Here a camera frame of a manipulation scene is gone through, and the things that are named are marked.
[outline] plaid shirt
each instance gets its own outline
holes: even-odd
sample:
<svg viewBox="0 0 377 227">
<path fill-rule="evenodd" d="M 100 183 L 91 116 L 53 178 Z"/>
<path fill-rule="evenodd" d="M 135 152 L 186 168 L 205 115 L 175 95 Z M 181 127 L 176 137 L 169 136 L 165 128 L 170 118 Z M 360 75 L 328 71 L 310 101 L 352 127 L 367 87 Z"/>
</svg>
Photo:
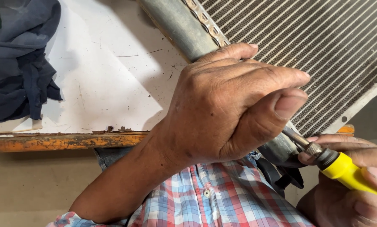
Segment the plaid shirt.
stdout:
<svg viewBox="0 0 377 227">
<path fill-rule="evenodd" d="M 197 164 L 173 175 L 148 195 L 132 216 L 95 224 L 74 212 L 47 227 L 312 227 L 280 197 L 248 160 Z"/>
</svg>

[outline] concrete floor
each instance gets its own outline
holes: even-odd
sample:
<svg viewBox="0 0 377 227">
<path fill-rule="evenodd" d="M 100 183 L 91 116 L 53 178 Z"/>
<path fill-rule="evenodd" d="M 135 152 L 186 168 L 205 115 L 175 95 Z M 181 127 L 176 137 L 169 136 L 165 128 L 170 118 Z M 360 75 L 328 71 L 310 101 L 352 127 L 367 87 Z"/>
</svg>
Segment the concrete floor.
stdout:
<svg viewBox="0 0 377 227">
<path fill-rule="evenodd" d="M 377 143 L 377 97 L 349 123 L 357 137 Z M 44 227 L 100 172 L 92 150 L 0 153 L 0 227 Z M 287 188 L 287 200 L 296 205 L 317 184 L 317 172 L 302 168 L 305 188 Z"/>
</svg>

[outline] right hand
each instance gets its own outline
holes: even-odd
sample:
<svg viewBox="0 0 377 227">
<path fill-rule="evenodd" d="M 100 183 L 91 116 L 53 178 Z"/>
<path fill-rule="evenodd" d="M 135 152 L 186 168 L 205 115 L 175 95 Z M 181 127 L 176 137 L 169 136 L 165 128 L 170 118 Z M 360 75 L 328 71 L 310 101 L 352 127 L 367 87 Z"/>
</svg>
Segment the right hand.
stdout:
<svg viewBox="0 0 377 227">
<path fill-rule="evenodd" d="M 187 166 L 239 159 L 276 137 L 306 102 L 297 87 L 310 76 L 249 59 L 256 53 L 254 44 L 231 44 L 183 69 L 148 142 Z"/>
<path fill-rule="evenodd" d="M 320 135 L 309 138 L 322 147 L 343 152 L 362 168 L 362 175 L 377 188 L 377 145 L 369 141 L 342 135 Z M 313 158 L 301 152 L 299 160 L 312 164 Z M 314 192 L 315 214 L 309 215 L 321 227 L 377 227 L 377 195 L 351 191 L 336 180 L 319 173 Z"/>
</svg>

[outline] shirt button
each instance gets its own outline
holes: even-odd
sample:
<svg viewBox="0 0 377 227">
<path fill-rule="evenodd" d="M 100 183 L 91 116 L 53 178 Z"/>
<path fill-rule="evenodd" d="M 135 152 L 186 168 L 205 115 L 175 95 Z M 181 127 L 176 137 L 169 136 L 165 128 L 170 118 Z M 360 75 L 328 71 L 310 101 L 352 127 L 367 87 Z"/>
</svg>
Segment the shirt button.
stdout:
<svg viewBox="0 0 377 227">
<path fill-rule="evenodd" d="M 204 196 L 207 197 L 207 198 L 211 197 L 211 192 L 208 189 L 205 190 L 204 191 Z"/>
</svg>

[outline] white table surface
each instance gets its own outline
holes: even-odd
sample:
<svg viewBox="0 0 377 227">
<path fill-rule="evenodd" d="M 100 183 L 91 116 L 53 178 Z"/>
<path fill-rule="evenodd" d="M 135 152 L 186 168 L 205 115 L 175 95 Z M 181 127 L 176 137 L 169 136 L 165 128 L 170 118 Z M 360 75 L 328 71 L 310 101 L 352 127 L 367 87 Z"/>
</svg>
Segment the white table surface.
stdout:
<svg viewBox="0 0 377 227">
<path fill-rule="evenodd" d="M 133 0 L 60 2 L 46 57 L 64 100 L 48 100 L 42 120 L 7 121 L 0 132 L 151 130 L 166 115 L 186 61 Z"/>
</svg>

